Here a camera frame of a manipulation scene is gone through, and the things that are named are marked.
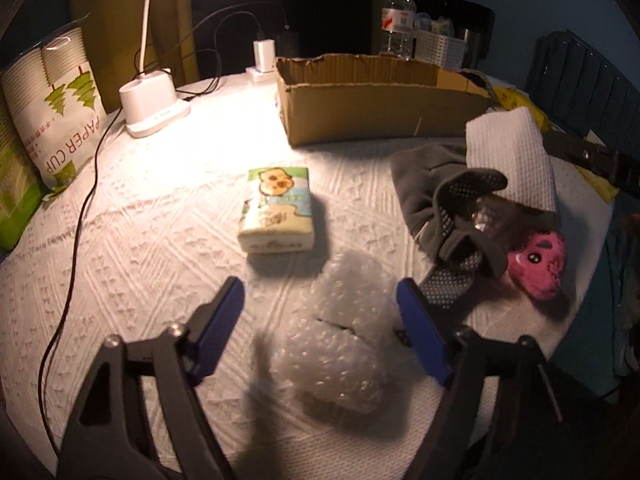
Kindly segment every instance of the textured tablecloth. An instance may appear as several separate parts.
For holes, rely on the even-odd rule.
[[[60,440],[98,345],[157,335],[210,301],[225,278],[246,283],[246,307],[215,375],[198,389],[224,451],[244,479],[400,478],[437,408],[441,389],[411,351],[389,356],[392,381],[371,415],[310,402],[271,379],[274,336],[329,257],[361,251],[396,278],[421,279],[424,261],[402,222],[388,156],[419,139],[327,144],[293,150],[277,115],[275,86],[226,78],[194,102],[184,120],[146,139],[113,136],[100,154],[100,185],[84,221],[70,315],[52,365],[47,401]],[[247,258],[236,241],[249,168],[308,166],[316,246],[311,253]],[[553,160],[569,264],[563,288],[570,311],[553,320],[521,294],[494,287],[468,322],[482,334],[537,338],[546,355],[562,339],[588,288],[611,215],[575,169]],[[41,208],[0,267],[0,374],[7,410],[51,469],[54,456],[38,413],[36,378],[60,318],[74,230],[91,187],[85,168],[71,188]],[[152,381],[148,412],[162,460],[175,458]],[[476,436],[495,397],[487,381]]]

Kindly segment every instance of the white plastic basket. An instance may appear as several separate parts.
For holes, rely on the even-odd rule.
[[[465,47],[465,40],[419,30],[415,41],[415,59],[438,65],[445,70],[460,70]]]

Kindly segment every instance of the cardboard box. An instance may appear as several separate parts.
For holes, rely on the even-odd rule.
[[[292,146],[336,140],[456,137],[491,104],[464,76],[417,60],[327,54],[276,60]]]

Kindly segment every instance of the desk lamp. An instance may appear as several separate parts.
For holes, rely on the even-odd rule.
[[[127,131],[133,137],[154,134],[191,111],[188,102],[178,99],[174,80],[168,71],[154,70],[145,73],[150,4],[151,0],[145,0],[142,13],[139,75],[134,81],[120,88],[120,101],[127,120]]]

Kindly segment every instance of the white towel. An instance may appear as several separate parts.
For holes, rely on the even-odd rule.
[[[558,211],[556,184],[542,135],[528,108],[494,112],[466,124],[466,164],[507,177],[495,194],[542,211]]]

